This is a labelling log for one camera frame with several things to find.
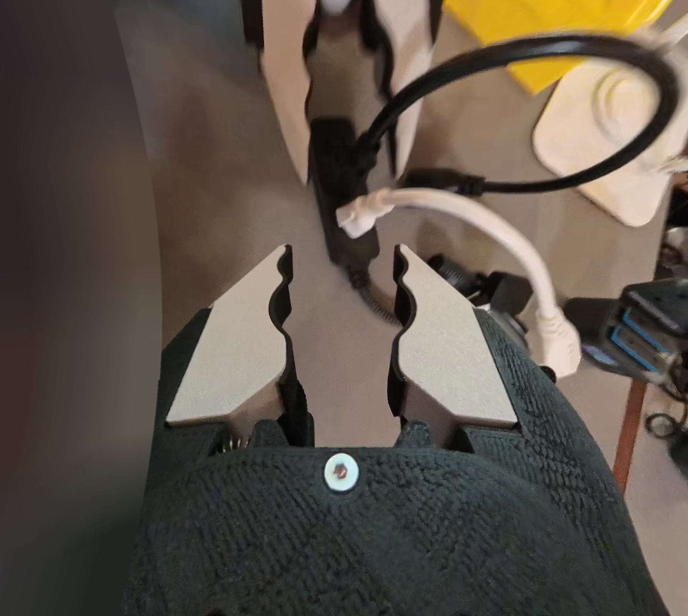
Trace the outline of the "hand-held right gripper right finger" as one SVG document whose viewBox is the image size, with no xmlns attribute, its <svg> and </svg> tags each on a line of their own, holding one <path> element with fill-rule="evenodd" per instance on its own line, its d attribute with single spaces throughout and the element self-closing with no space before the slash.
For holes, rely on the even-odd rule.
<svg viewBox="0 0 688 616">
<path fill-rule="evenodd" d="M 459 430 L 512 432 L 512 401 L 482 331 L 477 309 L 404 244 L 393 255 L 394 311 L 388 401 L 401 422 L 424 423 L 435 447 Z"/>
</svg>

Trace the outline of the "small black adapter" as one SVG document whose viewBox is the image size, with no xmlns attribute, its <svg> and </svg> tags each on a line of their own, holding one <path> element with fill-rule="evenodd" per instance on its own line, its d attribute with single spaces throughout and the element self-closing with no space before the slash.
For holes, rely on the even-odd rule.
<svg viewBox="0 0 688 616">
<path fill-rule="evenodd" d="M 443 254 L 428 258 L 426 264 L 475 307 L 486 311 L 515 343 L 528 350 L 528 331 L 520 320 L 532 297 L 528 278 L 504 271 L 469 271 Z"/>
</svg>

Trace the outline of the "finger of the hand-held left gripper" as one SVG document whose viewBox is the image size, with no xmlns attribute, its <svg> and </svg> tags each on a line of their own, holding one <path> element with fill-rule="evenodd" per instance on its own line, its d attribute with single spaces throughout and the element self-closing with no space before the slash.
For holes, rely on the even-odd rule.
<svg viewBox="0 0 688 616">
<path fill-rule="evenodd" d="M 363 42 L 378 95 L 389 102 L 431 66 L 431 0 L 365 0 Z"/>
<path fill-rule="evenodd" d="M 308 179 L 311 130 L 306 103 L 312 81 L 305 64 L 304 38 L 317 0 L 262 0 L 261 65 L 272 106 L 293 168 Z"/>
</svg>

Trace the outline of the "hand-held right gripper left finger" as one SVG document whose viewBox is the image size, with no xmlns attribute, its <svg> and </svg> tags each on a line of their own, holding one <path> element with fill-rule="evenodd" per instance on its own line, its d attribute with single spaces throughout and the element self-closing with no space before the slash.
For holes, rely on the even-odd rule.
<svg viewBox="0 0 688 616">
<path fill-rule="evenodd" d="M 314 424 L 284 328 L 291 314 L 290 245 L 280 245 L 211 304 L 165 423 L 222 425 L 246 447 L 256 423 L 277 422 L 287 442 L 314 446 Z"/>
</svg>

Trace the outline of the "black battery charger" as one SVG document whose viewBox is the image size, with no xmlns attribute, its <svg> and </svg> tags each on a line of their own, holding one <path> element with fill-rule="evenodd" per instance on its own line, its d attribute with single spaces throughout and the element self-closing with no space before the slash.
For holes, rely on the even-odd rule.
<svg viewBox="0 0 688 616">
<path fill-rule="evenodd" d="M 597 368 L 657 386 L 687 379 L 687 279 L 626 286 L 614 298 L 572 298 L 563 306 Z"/>
</svg>

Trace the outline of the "white board stand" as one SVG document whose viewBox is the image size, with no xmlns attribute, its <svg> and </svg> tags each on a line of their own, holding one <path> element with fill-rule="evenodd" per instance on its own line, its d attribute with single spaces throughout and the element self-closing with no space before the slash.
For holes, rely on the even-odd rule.
<svg viewBox="0 0 688 616">
<path fill-rule="evenodd" d="M 676 173 L 687 171 L 687 18 L 664 32 L 639 32 L 678 75 L 681 98 L 661 136 L 614 173 L 578 189 L 622 224 L 650 222 Z M 647 125 L 658 91 L 620 62 L 581 62 L 557 84 L 533 131 L 538 160 L 557 177 L 585 170 L 616 153 Z"/>
</svg>

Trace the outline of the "black power strip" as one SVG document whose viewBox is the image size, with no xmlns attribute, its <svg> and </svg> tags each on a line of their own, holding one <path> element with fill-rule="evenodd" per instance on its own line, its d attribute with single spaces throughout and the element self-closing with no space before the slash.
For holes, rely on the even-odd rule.
<svg viewBox="0 0 688 616">
<path fill-rule="evenodd" d="M 368 194 L 368 176 L 376 154 L 357 146 L 353 123 L 341 116 L 323 116 L 311 123 L 308 179 L 312 183 L 328 256 L 348 274 L 364 274 L 379 255 L 375 229 L 351 238 L 336 217 L 339 208 Z"/>
</svg>

